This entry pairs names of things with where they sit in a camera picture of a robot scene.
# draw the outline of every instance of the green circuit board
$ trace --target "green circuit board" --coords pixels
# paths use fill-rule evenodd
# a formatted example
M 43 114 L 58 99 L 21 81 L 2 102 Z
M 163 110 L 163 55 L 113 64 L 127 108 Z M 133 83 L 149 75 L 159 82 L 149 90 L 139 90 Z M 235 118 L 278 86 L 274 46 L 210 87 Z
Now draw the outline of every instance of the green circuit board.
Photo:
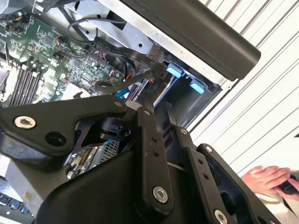
M 20 12 L 1 18 L 17 18 L 18 15 Z M 43 83 L 36 93 L 37 101 L 61 100 L 70 84 L 87 95 L 97 95 L 94 91 L 97 81 L 116 85 L 124 79 L 122 73 L 97 55 L 91 54 L 83 59 L 67 56 L 64 51 L 71 55 L 84 56 L 87 50 L 68 39 L 63 46 L 59 46 L 57 40 L 60 37 L 62 36 L 57 31 L 35 16 L 29 16 L 27 22 L 0 21 L 0 51 L 4 53 L 6 42 L 12 57 L 25 62 L 27 66 L 33 66 L 36 75 L 43 76 Z

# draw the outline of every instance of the black plastic bracket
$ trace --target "black plastic bracket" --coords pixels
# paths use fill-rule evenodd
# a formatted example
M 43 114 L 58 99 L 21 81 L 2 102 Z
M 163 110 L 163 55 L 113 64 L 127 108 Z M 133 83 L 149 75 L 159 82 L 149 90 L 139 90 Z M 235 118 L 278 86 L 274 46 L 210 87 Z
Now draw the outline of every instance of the black plastic bracket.
M 229 210 L 231 215 L 235 214 L 239 224 L 271 224 L 271 221 L 280 223 L 215 149 L 208 144 L 201 144 L 197 148 L 198 152 L 206 158 L 204 163 L 208 162 L 209 166 L 213 168 L 213 176 L 217 174 L 221 177 L 221 182 L 217 186 L 218 192 L 221 194 L 222 199 L 227 202 L 228 207 L 234 207 Z
M 220 194 L 216 193 L 218 189 L 204 155 L 195 150 L 192 139 L 184 128 L 177 126 L 175 131 L 182 152 L 182 165 L 189 175 L 194 199 L 203 206 L 206 223 L 218 223 L 215 211 L 219 210 L 225 215 L 228 223 L 235 224 Z
M 144 107 L 137 110 L 140 135 L 137 140 L 137 194 L 136 209 L 140 216 L 150 222 L 162 221 L 174 209 L 174 201 L 168 171 L 164 140 L 157 132 L 155 115 Z M 154 189 L 164 190 L 164 202 L 155 197 Z
M 0 111 L 0 152 L 39 168 L 55 169 L 73 150 L 77 122 L 121 117 L 126 111 L 125 103 L 110 95 L 9 107 Z M 35 127 L 17 127 L 14 121 L 19 116 L 32 118 Z

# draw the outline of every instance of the bolt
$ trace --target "bolt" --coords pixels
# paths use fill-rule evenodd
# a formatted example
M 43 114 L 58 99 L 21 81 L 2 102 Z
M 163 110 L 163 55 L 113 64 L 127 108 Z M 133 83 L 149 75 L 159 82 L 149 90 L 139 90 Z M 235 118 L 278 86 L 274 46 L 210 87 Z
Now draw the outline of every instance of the bolt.
M 220 224 L 228 224 L 228 220 L 226 219 L 222 211 L 215 210 L 214 215 Z
M 187 132 L 187 130 L 186 129 L 181 129 L 181 132 L 183 133 L 183 134 L 188 134 L 188 132 Z
M 206 150 L 209 152 L 209 153 L 212 153 L 213 150 L 209 147 L 209 146 L 206 146 Z
M 160 203 L 166 203 L 168 201 L 167 192 L 161 187 L 154 187 L 153 195 L 157 201 Z
M 120 102 L 118 102 L 118 101 L 115 101 L 114 104 L 117 105 L 117 106 L 119 106 L 119 107 L 122 106 L 122 104 Z
M 14 119 L 14 125 L 22 129 L 32 129 L 36 126 L 36 121 L 27 116 L 19 116 Z
M 146 114 L 146 115 L 149 115 L 150 116 L 150 112 L 148 112 L 148 111 L 144 111 L 144 113 Z

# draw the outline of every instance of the black cable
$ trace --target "black cable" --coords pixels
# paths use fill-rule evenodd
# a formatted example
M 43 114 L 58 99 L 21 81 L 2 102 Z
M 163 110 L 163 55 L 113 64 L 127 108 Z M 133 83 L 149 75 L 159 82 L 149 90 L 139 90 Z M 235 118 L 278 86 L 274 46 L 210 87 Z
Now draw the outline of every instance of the black cable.
M 125 62 L 124 62 L 124 65 L 125 65 L 125 80 L 126 80 L 128 77 L 128 66 L 127 66 L 127 63 L 125 63 Z
M 6 63 L 10 64 L 10 56 L 9 56 L 9 50 L 8 50 L 7 42 L 4 43 L 4 50 L 5 50 Z
M 74 22 L 74 20 L 70 17 L 70 15 L 67 13 L 67 11 L 64 9 L 63 6 L 59 6 L 58 9 L 62 13 L 62 15 L 66 18 L 66 20 L 69 22 L 69 24 L 72 24 Z M 73 29 L 83 40 L 88 41 L 87 36 L 85 36 L 85 34 L 83 34 L 83 32 L 79 29 L 78 25 L 74 25 Z
M 86 22 L 86 21 L 90 21 L 90 20 L 93 20 L 93 21 L 101 21 L 101 22 L 110 22 L 110 23 L 124 23 L 125 21 L 116 21 L 116 20 L 110 20 L 110 19 L 102 19 L 102 18 L 98 18 L 98 17 L 87 17 L 87 18 L 83 18 L 83 19 L 80 19 L 80 20 L 77 20 L 77 21 L 74 21 L 72 22 L 68 28 L 67 28 L 67 34 L 69 36 L 69 38 L 72 40 L 72 41 L 75 41 L 75 42 L 81 42 L 81 43 L 92 43 L 93 41 L 83 41 L 83 40 L 78 40 L 74 37 L 71 36 L 71 32 L 70 32 L 70 29 L 73 27 L 73 26 L 76 26 L 80 23 L 83 23 L 83 22 Z
M 164 71 L 164 68 L 162 68 L 164 66 L 162 64 L 150 60 L 148 57 L 146 57 L 143 54 L 140 54 L 135 50 L 129 48 L 118 48 L 100 37 L 95 37 L 93 43 L 97 44 L 102 49 L 105 49 L 106 51 L 114 55 L 117 55 L 118 57 L 121 57 L 123 60 L 128 62 L 128 64 L 131 65 L 134 68 L 134 70 L 136 70 L 136 68 L 132 60 L 141 63 L 150 70 L 156 70 L 161 68 Z
M 112 94 L 112 93 L 118 92 L 120 90 L 123 90 L 123 89 L 129 87 L 130 85 L 138 82 L 139 80 L 150 79 L 151 77 L 152 77 L 152 74 L 149 72 L 146 72 L 146 73 L 140 74 L 138 76 L 134 76 L 134 77 L 130 78 L 129 80 L 122 82 L 116 86 L 101 86 L 100 83 L 96 84 L 94 87 L 94 90 L 96 90 L 98 93 L 100 93 L 102 95 L 108 95 L 108 94 Z

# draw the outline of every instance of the black metal arm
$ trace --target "black metal arm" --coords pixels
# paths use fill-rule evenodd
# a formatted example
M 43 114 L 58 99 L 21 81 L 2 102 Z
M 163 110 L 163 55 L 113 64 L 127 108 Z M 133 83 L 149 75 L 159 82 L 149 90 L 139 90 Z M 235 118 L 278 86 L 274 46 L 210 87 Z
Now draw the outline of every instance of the black metal arm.
M 0 152 L 31 174 L 53 178 L 72 153 L 120 142 L 114 158 L 49 190 L 35 223 L 279 223 L 211 146 L 193 145 L 170 104 L 157 117 L 145 105 L 99 96 L 0 111 Z

